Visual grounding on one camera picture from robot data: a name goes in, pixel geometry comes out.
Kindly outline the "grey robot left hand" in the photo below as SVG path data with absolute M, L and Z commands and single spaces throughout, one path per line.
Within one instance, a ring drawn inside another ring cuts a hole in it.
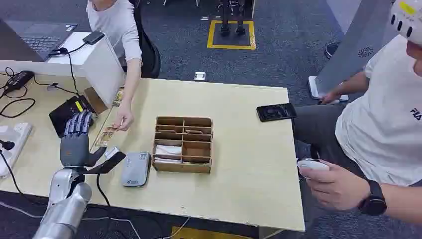
M 63 167 L 93 167 L 105 153 L 104 146 L 90 153 L 88 131 L 92 115 L 91 111 L 83 110 L 66 122 L 60 142 L 60 161 Z

